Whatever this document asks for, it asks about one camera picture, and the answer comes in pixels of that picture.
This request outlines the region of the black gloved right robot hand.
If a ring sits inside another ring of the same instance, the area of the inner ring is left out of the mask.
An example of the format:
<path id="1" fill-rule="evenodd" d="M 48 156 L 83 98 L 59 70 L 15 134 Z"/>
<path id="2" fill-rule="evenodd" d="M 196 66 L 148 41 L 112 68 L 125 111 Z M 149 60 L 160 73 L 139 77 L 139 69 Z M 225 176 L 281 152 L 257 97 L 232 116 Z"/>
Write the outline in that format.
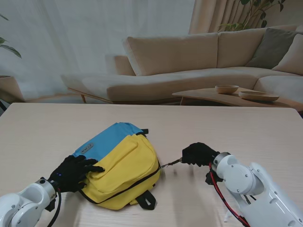
<path id="1" fill-rule="evenodd" d="M 189 165 L 208 166 L 220 154 L 204 143 L 197 142 L 182 150 L 182 163 Z"/>

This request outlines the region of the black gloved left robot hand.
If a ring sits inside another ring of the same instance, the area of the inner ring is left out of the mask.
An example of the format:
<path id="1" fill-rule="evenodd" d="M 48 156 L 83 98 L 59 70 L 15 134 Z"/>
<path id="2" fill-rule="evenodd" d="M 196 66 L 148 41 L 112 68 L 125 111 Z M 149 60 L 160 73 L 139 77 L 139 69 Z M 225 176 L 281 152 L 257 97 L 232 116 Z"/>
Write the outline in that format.
<path id="1" fill-rule="evenodd" d="M 52 183 L 60 192 L 77 192 L 85 187 L 86 175 L 102 173 L 104 168 L 94 166 L 98 161 L 86 159 L 85 156 L 70 155 L 51 173 L 48 182 Z"/>

